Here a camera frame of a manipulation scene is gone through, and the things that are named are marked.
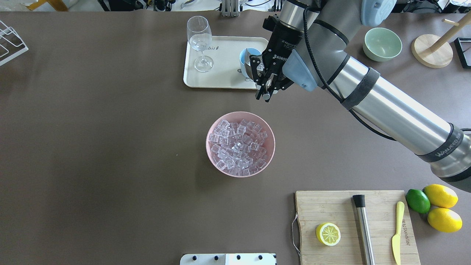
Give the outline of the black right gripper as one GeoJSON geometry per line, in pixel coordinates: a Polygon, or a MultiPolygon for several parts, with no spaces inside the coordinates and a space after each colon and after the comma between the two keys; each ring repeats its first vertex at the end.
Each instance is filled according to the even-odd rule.
{"type": "Polygon", "coordinates": [[[266,50],[262,56],[249,56],[253,81],[257,88],[257,100],[269,100],[269,97],[280,89],[284,91],[293,85],[293,81],[284,74],[282,68],[292,50],[304,37],[300,31],[284,25],[276,14],[264,20],[263,28],[272,32],[266,50]]]}

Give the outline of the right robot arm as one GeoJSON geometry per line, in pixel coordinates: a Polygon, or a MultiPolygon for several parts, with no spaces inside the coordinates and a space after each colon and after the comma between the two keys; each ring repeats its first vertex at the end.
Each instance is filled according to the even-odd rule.
{"type": "Polygon", "coordinates": [[[266,18],[272,32],[266,50],[250,56],[249,77],[256,99],[269,102],[276,91],[297,84],[319,87],[374,133],[397,141],[429,163],[442,181],[470,192],[470,135],[391,84],[375,69],[345,52],[362,25],[377,26],[395,0],[288,0],[279,15],[266,18]]]}

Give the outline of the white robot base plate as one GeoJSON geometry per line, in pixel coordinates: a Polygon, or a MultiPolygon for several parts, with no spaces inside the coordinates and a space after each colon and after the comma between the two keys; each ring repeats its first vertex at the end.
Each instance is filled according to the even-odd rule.
{"type": "Polygon", "coordinates": [[[276,254],[272,253],[212,253],[185,254],[180,265],[276,265],[276,254]]]}

